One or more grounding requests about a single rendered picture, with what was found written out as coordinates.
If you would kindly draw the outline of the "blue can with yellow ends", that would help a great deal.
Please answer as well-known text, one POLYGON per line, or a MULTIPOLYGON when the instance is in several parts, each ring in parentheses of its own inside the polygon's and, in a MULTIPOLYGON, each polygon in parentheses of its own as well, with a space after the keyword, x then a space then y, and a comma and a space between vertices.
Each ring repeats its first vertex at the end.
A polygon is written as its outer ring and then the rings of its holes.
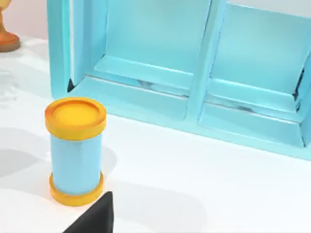
POLYGON ((106 109, 96 100, 68 97, 53 101, 45 109, 50 133, 52 197, 66 206, 83 206, 102 193, 102 132, 106 109))

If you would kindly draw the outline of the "light blue rack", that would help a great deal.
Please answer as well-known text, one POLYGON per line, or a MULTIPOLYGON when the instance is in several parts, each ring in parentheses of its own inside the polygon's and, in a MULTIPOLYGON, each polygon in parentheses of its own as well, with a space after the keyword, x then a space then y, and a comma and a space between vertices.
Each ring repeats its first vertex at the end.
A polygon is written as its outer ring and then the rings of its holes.
POLYGON ((53 98, 311 161, 311 16, 226 0, 47 0, 53 98))

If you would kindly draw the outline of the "orange trophy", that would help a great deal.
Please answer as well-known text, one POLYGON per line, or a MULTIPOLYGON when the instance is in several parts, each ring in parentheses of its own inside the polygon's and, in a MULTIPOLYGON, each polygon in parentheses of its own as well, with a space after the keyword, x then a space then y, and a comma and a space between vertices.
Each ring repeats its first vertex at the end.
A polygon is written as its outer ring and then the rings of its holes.
POLYGON ((0 0, 0 52, 11 52, 20 48, 20 38, 5 29, 2 13, 12 0, 0 0))

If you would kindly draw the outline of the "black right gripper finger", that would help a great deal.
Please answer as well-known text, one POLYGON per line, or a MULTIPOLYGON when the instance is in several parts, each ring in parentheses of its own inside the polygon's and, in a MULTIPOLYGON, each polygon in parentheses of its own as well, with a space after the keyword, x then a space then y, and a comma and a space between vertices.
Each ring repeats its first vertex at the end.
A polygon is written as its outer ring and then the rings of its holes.
POLYGON ((113 193, 106 192, 62 233, 113 233, 113 193))

